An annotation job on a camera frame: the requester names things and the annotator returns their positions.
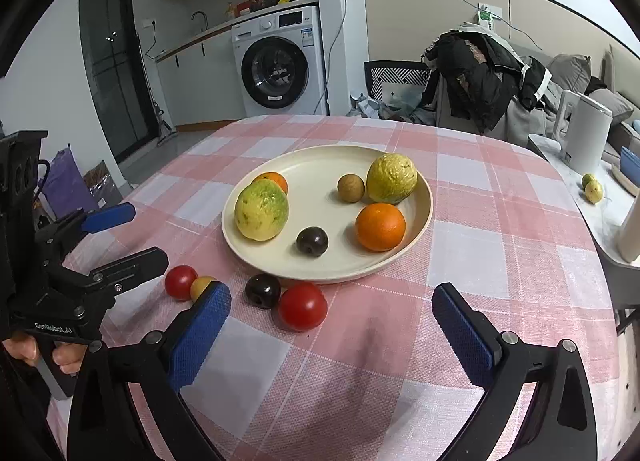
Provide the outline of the small red tomato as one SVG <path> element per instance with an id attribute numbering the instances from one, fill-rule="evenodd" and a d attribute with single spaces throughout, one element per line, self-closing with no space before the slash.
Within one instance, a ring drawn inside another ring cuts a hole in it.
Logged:
<path id="1" fill-rule="evenodd" d="M 188 265 L 172 267 L 165 276 L 165 291 L 177 301 L 191 299 L 191 285 L 198 278 L 196 270 Z"/>

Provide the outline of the green yellow guava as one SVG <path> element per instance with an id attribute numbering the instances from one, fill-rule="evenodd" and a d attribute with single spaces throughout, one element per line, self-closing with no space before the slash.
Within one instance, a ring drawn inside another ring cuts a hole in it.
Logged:
<path id="1" fill-rule="evenodd" d="M 288 197 L 274 181 L 258 180 L 239 193 L 233 217 L 245 238 L 257 242 L 271 240 L 288 221 Z"/>

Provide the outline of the large red tomato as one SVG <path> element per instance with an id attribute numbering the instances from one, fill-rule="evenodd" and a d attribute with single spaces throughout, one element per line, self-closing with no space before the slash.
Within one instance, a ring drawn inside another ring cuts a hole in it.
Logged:
<path id="1" fill-rule="evenodd" d="M 328 302 L 316 285 L 299 282 L 282 294 L 277 313 L 286 328 L 304 332 L 321 325 L 328 309 Z"/>

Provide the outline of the dark plum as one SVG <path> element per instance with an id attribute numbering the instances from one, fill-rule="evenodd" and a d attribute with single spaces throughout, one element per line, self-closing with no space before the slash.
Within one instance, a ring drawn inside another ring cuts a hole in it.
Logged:
<path id="1" fill-rule="evenodd" d="M 279 279 L 269 273 L 250 277 L 244 289 L 247 302 L 261 309 L 273 309 L 279 302 L 281 292 Z"/>
<path id="2" fill-rule="evenodd" d="M 328 250 L 329 237 L 321 227 L 307 227 L 298 234 L 296 247 L 300 253 L 319 257 Z"/>

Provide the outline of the brown longan fruit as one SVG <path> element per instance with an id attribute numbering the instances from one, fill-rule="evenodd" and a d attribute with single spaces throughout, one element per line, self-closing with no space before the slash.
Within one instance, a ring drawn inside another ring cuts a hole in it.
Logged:
<path id="1" fill-rule="evenodd" d="M 347 203 L 360 201 L 365 191 L 362 178 L 356 174 L 345 174 L 337 182 L 337 193 Z"/>

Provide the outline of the large orange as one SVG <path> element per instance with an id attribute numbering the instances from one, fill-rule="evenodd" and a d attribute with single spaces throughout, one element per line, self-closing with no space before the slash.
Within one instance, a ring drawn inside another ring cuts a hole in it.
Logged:
<path id="1" fill-rule="evenodd" d="M 372 203 L 364 207 L 355 222 L 358 242 L 372 252 L 386 252 L 404 239 L 406 220 L 393 204 Z"/>

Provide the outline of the purple bag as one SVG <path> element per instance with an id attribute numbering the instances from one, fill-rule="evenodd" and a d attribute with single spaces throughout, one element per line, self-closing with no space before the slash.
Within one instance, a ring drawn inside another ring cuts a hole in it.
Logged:
<path id="1" fill-rule="evenodd" d="M 78 209 L 86 212 L 99 209 L 80 174 L 70 145 L 58 151 L 50 162 L 42 191 L 56 218 L 64 218 Z"/>

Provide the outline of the small mandarin orange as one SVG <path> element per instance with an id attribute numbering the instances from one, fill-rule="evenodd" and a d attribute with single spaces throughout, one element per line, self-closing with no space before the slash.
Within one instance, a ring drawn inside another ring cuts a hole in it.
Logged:
<path id="1" fill-rule="evenodd" d="M 257 175 L 254 178 L 253 183 L 256 183 L 262 180 L 272 181 L 274 184 L 277 184 L 285 194 L 288 193 L 288 182 L 286 181 L 285 177 L 282 174 L 278 172 L 265 172 Z"/>

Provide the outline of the pink checkered tablecloth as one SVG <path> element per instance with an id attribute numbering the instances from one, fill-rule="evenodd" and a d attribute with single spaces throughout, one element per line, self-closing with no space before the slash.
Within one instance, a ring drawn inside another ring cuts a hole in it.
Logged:
<path id="1" fill-rule="evenodd" d="M 326 288 L 308 333 L 244 299 L 250 269 L 224 242 L 232 187 L 297 148 L 363 144 L 412 159 L 434 194 L 421 240 L 375 275 Z M 452 283 L 499 330 L 573 340 L 590 383 L 601 459 L 615 453 L 620 361 L 612 303 L 584 220 L 555 169 L 499 140 L 399 122 L 265 116 L 203 140 L 131 195 L 136 218 L 70 255 L 87 273 L 160 247 L 228 285 L 231 314 L 184 399 L 233 460 L 434 460 L 461 429 L 472 386 L 432 313 Z"/>

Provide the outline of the yellow green fruit on side table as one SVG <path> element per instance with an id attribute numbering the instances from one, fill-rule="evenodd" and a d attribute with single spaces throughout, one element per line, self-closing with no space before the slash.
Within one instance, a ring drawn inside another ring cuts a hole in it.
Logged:
<path id="1" fill-rule="evenodd" d="M 600 182 L 591 173 L 582 177 L 582 190 L 586 199 L 592 204 L 598 204 L 604 198 L 604 190 Z"/>

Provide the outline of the blue bowl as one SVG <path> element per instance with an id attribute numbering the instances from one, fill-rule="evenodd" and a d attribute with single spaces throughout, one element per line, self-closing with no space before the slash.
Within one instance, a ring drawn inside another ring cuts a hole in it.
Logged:
<path id="1" fill-rule="evenodd" d="M 636 187 L 640 187 L 640 158 L 629 148 L 620 148 L 620 172 Z"/>

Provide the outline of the yellow wrinkled guava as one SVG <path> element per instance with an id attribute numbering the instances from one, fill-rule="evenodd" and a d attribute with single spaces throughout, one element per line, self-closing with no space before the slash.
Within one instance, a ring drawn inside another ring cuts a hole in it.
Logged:
<path id="1" fill-rule="evenodd" d="M 412 160 L 401 154 L 379 156 L 367 173 L 367 194 L 378 203 L 398 204 L 409 197 L 418 184 Z"/>

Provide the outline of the white electric kettle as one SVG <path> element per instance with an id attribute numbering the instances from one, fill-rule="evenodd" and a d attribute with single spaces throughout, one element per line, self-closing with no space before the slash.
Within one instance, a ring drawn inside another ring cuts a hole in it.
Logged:
<path id="1" fill-rule="evenodd" d="M 553 138 L 561 144 L 561 160 L 579 174 L 593 173 L 604 150 L 612 111 L 584 94 L 561 93 Z"/>

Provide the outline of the black mesh chair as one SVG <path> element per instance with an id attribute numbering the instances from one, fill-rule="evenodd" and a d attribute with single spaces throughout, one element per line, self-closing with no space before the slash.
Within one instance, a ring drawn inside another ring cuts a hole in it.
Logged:
<path id="1" fill-rule="evenodd" d="M 424 62 L 409 60 L 370 60 L 363 69 L 369 96 L 387 106 L 418 106 L 431 74 Z"/>

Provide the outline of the pile of dark clothes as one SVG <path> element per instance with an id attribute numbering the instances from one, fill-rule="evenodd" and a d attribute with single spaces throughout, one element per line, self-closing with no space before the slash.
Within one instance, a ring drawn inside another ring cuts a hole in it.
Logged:
<path id="1" fill-rule="evenodd" d="M 501 36 L 468 22 L 441 34 L 423 57 L 446 82 L 452 114 L 481 133 L 496 128 L 513 100 L 526 111 L 537 107 L 551 82 L 539 60 L 526 62 Z"/>

